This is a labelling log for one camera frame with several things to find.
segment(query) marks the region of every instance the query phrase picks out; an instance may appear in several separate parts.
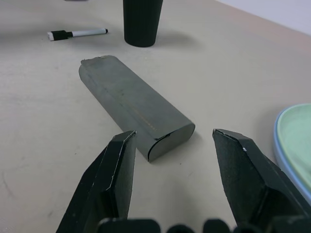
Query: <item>black cup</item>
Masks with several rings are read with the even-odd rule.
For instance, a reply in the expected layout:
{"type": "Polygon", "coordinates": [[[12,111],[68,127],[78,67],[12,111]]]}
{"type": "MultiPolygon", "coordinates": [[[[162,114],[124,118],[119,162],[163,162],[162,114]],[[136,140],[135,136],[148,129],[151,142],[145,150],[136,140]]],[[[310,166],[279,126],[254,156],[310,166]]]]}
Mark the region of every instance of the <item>black cup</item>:
{"type": "Polygon", "coordinates": [[[124,39],[133,46],[149,47],[156,41],[163,0],[123,0],[124,39]]]}

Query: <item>beige table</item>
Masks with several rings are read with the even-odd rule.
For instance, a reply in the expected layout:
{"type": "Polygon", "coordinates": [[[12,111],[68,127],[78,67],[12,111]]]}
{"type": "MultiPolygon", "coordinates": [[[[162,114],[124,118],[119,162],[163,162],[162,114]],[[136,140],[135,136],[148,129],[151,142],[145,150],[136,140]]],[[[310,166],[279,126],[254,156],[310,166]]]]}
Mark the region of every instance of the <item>beige table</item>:
{"type": "Polygon", "coordinates": [[[278,112],[311,99],[311,39],[208,0],[165,0],[157,42],[127,45],[122,1],[0,1],[0,232],[54,233],[84,170],[121,132],[80,81],[80,61],[117,56],[197,126],[147,163],[137,152],[129,217],[200,232],[234,218],[213,128],[255,140],[270,158],[278,112]],[[107,27],[50,42],[46,31],[107,27]]]}

